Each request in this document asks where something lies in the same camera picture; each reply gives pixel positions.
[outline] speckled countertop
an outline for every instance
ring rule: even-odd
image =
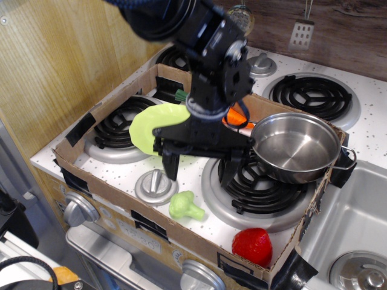
[[[387,112],[386,82],[358,76],[333,68],[327,68],[310,62],[304,62],[279,54],[261,51],[256,48],[249,49],[249,57],[258,56],[261,52],[267,53],[268,57],[276,62],[278,70],[270,77],[256,79],[253,92],[262,95],[265,87],[270,82],[279,77],[294,73],[319,73],[340,80],[356,93],[361,110],[357,123],[346,130],[350,134],[348,147],[357,152],[358,159],[387,168],[387,126],[384,124],[384,122],[387,121],[387,118],[385,117],[385,112]],[[144,64],[119,87],[107,95],[106,98],[112,97],[112,95],[123,86],[131,83],[140,74],[145,72],[150,65],[152,65],[152,61]],[[61,181],[64,181],[64,179],[60,172],[60,168],[53,162],[54,154],[52,149],[55,148],[71,128],[72,126],[31,158],[31,162],[34,166]],[[203,236],[230,251],[232,237],[239,230],[225,224],[215,215],[209,214],[210,210],[200,194],[201,172],[207,163],[207,160],[207,158],[196,158],[192,156],[182,156],[182,158],[180,158],[177,177],[179,191],[193,191],[195,193],[195,203],[199,207],[205,209],[206,215],[201,222],[189,218],[183,218],[178,222],[200,236]],[[90,158],[85,153],[77,159],[75,165],[87,172],[91,172],[94,176],[133,196],[135,196],[135,181],[142,174],[153,170],[154,168],[163,168],[159,156],[152,156],[131,165],[114,165],[101,163],[100,161]],[[168,216],[168,205],[159,206],[157,207],[157,210]],[[274,248],[273,257],[279,255],[292,232],[293,229],[289,229],[279,234],[270,235]]]

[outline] cardboard tray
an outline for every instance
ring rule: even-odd
[[[174,241],[176,241],[179,247],[183,247],[193,253],[199,262],[208,261],[214,265],[218,265],[220,271],[224,270],[224,265],[232,265],[232,268],[239,273],[239,276],[242,274],[242,276],[251,277],[252,280],[257,279],[257,281],[262,281],[262,284],[266,285],[263,286],[262,289],[275,289],[276,286],[274,285],[273,280],[275,281],[276,274],[281,270],[291,254],[294,255],[294,253],[300,253],[301,249],[298,248],[298,243],[301,240],[312,215],[315,211],[318,211],[317,205],[319,204],[320,198],[325,191],[325,187],[329,183],[331,170],[326,172],[319,183],[312,201],[305,211],[304,217],[295,227],[294,233],[283,249],[281,255],[270,269],[265,269],[249,262],[246,259],[243,259],[240,256],[234,256],[232,253],[220,248],[218,245],[215,245],[189,229],[184,228],[178,222],[161,214],[153,207],[142,203],[138,199],[127,195],[121,190],[112,187],[105,181],[96,178],[92,174],[74,165],[77,157],[83,153],[85,145],[84,135],[93,129],[94,126],[99,124],[114,109],[130,98],[130,96],[136,94],[140,90],[142,90],[143,94],[147,94],[152,89],[156,88],[157,76],[181,83],[183,84],[185,91],[190,91],[190,73],[164,65],[153,66],[128,86],[125,86],[116,95],[102,100],[93,107],[92,110],[90,110],[81,119],[81,121],[79,121],[75,128],[54,150],[58,165],[61,166],[62,170],[64,169],[67,172],[70,172],[73,176],[76,176],[86,182],[88,189],[93,194],[106,199],[114,205],[119,205],[120,208],[124,209],[124,211],[128,213],[130,213],[131,210],[134,210],[137,213],[142,214],[142,216],[149,221],[153,221],[160,227],[164,228],[170,243],[173,244]],[[252,121],[259,121],[266,116],[279,112],[300,112],[300,110],[274,103],[258,95],[246,96],[244,98],[244,103],[250,111]],[[331,124],[330,126],[335,130],[339,140],[343,142],[345,139],[345,133]]]

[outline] toy broccoli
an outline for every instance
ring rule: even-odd
[[[194,193],[186,191],[173,195],[169,204],[169,214],[173,219],[190,216],[200,221],[204,216],[204,210],[194,204]]]

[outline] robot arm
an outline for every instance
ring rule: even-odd
[[[184,123],[157,128],[154,150],[176,180],[180,154],[222,159],[221,184],[232,180],[252,140],[223,126],[231,105],[251,93],[244,33],[210,0],[107,0],[141,38],[174,42],[192,72]]]

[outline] stainless steel pot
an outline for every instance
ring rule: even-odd
[[[255,125],[252,138],[259,169],[287,183],[308,183],[321,178],[330,167],[348,170],[356,163],[355,151],[341,146],[335,131],[312,115],[271,115]],[[353,153],[353,163],[349,167],[332,166],[342,148]]]

